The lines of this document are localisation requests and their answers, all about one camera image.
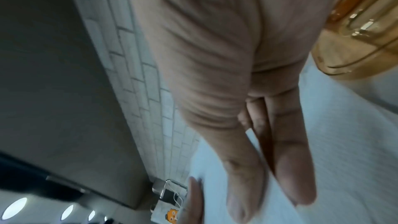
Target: white cloth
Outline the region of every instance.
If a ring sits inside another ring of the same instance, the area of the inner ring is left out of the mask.
[[[305,68],[299,85],[317,201],[295,210],[270,176],[265,203],[251,223],[398,223],[398,115],[314,66]],[[252,131],[248,136],[258,149]],[[204,224],[234,223],[226,210],[226,173],[204,141],[192,159],[191,175],[203,180]]]

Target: wrinkled skin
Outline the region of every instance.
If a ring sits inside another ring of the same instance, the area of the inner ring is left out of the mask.
[[[227,207],[238,223],[265,187],[253,127],[294,204],[316,198],[299,100],[299,73],[333,0],[132,0],[155,61],[187,124],[228,173]]]

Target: recessed light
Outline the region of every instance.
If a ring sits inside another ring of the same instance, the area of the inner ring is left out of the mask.
[[[88,216],[88,221],[91,221],[95,216],[95,211],[92,211],[91,214]]]
[[[24,206],[26,205],[26,201],[28,201],[28,198],[22,198],[12,203],[10,206],[8,206],[5,209],[3,215],[1,216],[1,219],[6,220],[11,217],[14,217],[24,208]]]
[[[73,205],[70,205],[61,215],[61,221],[65,220],[73,211]]]

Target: light fixture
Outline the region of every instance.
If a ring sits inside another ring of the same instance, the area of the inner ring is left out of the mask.
[[[73,211],[73,205],[70,205],[61,215],[61,221],[65,220]]]
[[[91,214],[88,216],[88,221],[91,221],[95,216],[95,211],[92,211]]]
[[[3,215],[1,216],[1,219],[6,220],[11,217],[14,217],[24,208],[24,206],[26,205],[26,201],[28,201],[28,198],[22,198],[12,203],[10,206],[6,208]]]

